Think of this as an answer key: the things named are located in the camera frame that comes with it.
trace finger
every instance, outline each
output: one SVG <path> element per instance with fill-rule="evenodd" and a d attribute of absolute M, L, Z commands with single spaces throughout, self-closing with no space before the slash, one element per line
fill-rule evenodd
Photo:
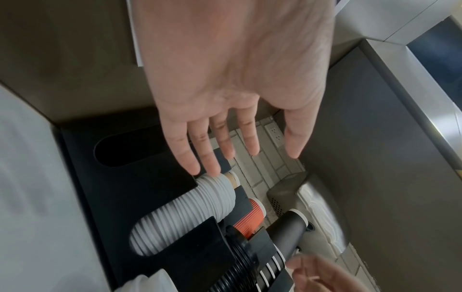
<path fill-rule="evenodd" d="M 307 292 L 334 292 L 329 288 L 325 287 L 321 283 L 318 283 L 310 278 L 303 275 L 293 275 L 295 288 L 300 291 Z"/>
<path fill-rule="evenodd" d="M 250 155 L 257 155 L 260 152 L 257 129 L 255 128 L 255 115 L 257 114 L 258 103 L 251 107 L 236 109 L 237 125 L 241 129 L 245 147 Z"/>
<path fill-rule="evenodd" d="M 208 118 L 188 122 L 189 136 L 202 165 L 210 176 L 216 177 L 220 174 L 220 165 L 213 153 L 207 131 Z"/>
<path fill-rule="evenodd" d="M 234 147 L 232 146 L 230 139 L 230 132 L 228 130 L 228 124 L 226 118 L 228 117 L 228 110 L 219 113 L 216 116 L 210 118 L 210 128 L 217 138 L 220 150 L 226 159 L 232 159 L 236 154 Z"/>
<path fill-rule="evenodd" d="M 293 275 L 307 278 L 318 276 L 322 282 L 332 286 L 336 292 L 362 292 L 367 291 L 351 275 L 341 267 L 316 255 L 302 255 L 289 260 L 288 268 L 293 268 Z"/>
<path fill-rule="evenodd" d="M 285 149 L 292 158 L 298 158 L 313 132 L 321 99 L 315 99 L 296 110 L 285 110 Z"/>
<path fill-rule="evenodd" d="M 188 142 L 186 122 L 174 122 L 160 117 L 165 140 L 178 163 L 191 175 L 197 175 L 201 166 Z"/>

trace gray panel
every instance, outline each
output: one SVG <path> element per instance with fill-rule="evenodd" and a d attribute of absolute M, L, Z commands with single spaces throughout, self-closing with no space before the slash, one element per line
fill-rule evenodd
<path fill-rule="evenodd" d="M 2 86 L 0 291 L 109 291 L 51 125 Z"/>
<path fill-rule="evenodd" d="M 329 71 L 300 160 L 345 211 L 383 291 L 460 289 L 462 181 L 360 49 Z"/>

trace hand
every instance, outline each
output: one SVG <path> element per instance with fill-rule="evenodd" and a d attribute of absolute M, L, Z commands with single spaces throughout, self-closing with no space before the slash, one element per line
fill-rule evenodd
<path fill-rule="evenodd" d="M 226 117 L 236 108 L 251 155 L 259 151 L 260 96 L 285 109 L 285 146 L 297 158 L 310 137 L 324 94 L 333 0 L 134 0 L 144 70 L 167 143 L 195 175 L 220 167 L 210 126 L 227 159 L 234 157 Z"/>
<path fill-rule="evenodd" d="M 294 270 L 295 292 L 369 292 L 341 267 L 316 255 L 297 255 L 286 265 Z"/>

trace electrical outlet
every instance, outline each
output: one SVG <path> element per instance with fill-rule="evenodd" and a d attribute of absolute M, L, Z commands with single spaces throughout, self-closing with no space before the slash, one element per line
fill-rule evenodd
<path fill-rule="evenodd" d="M 277 148 L 284 145 L 284 135 L 282 134 L 281 130 L 279 130 L 279 127 L 276 123 L 272 122 L 267 124 L 265 129 Z"/>

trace vent grille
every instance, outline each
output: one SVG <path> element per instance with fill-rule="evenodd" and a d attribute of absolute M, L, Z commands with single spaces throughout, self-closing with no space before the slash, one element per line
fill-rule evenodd
<path fill-rule="evenodd" d="M 282 208 L 279 205 L 279 202 L 277 200 L 275 200 L 274 198 L 271 198 L 270 203 L 271 203 L 271 206 L 274 209 L 274 212 L 276 212 L 276 215 L 278 217 L 281 217 L 284 214 L 284 212 L 282 211 Z"/>

